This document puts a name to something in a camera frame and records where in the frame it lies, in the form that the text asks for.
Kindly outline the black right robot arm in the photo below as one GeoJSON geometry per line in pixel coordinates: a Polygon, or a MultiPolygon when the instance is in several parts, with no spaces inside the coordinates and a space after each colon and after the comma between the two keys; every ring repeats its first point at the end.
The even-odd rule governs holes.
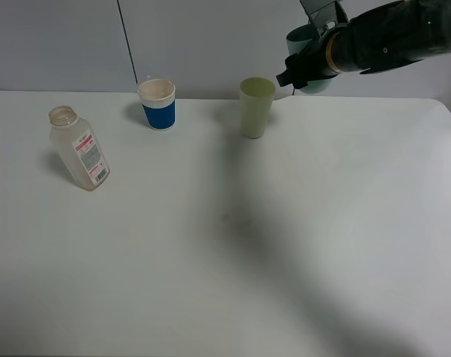
{"type": "Polygon", "coordinates": [[[281,87],[342,73],[375,74],[451,53],[451,1],[393,1],[349,19],[339,1],[302,1],[310,20],[287,35],[309,41],[285,60],[281,87]]]}

